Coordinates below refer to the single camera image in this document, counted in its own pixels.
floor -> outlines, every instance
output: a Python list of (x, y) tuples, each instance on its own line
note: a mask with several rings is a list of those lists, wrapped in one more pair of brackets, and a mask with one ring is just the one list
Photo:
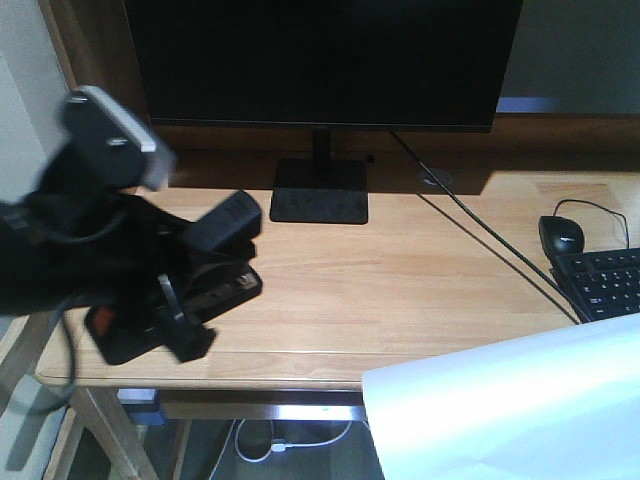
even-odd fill
[[(229, 437), (225, 448), (231, 424), (223, 420), (193, 422), (180, 480), (384, 480), (370, 433), (362, 423), (354, 422), (347, 434), (331, 445), (287, 449), (271, 453), (259, 463), (249, 463), (238, 456), (234, 435)], [(290, 443), (319, 443), (338, 436), (345, 425), (280, 421), (275, 424), (275, 433), (277, 438), (286, 438)], [(148, 427), (144, 433), (145, 449), (161, 480), (171, 478), (167, 468), (177, 427), (178, 422), (170, 420), (163, 426)], [(247, 457), (261, 456), (268, 437), (270, 429), (266, 421), (247, 422), (239, 436), (241, 451)], [(121, 480), (87, 430), (68, 479)]]

black mouse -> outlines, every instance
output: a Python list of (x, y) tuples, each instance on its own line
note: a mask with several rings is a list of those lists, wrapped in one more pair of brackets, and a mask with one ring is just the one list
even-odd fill
[(538, 232), (544, 254), (551, 261), (558, 255), (582, 253), (584, 233), (573, 220), (557, 216), (542, 216), (538, 221)]

monitor screen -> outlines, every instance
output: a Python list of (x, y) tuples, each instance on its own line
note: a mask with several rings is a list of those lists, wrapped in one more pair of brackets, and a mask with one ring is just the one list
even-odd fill
[(156, 124), (487, 131), (521, 0), (126, 0)]

black keyboard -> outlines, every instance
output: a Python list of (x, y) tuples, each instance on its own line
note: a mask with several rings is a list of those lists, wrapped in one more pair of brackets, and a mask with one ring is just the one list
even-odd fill
[(552, 273), (583, 322), (640, 312), (640, 248), (559, 255)]

white sheet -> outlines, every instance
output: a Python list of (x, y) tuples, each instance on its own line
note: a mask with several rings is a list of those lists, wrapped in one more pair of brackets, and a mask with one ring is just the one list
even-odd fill
[(363, 375), (386, 480), (640, 479), (640, 314)]

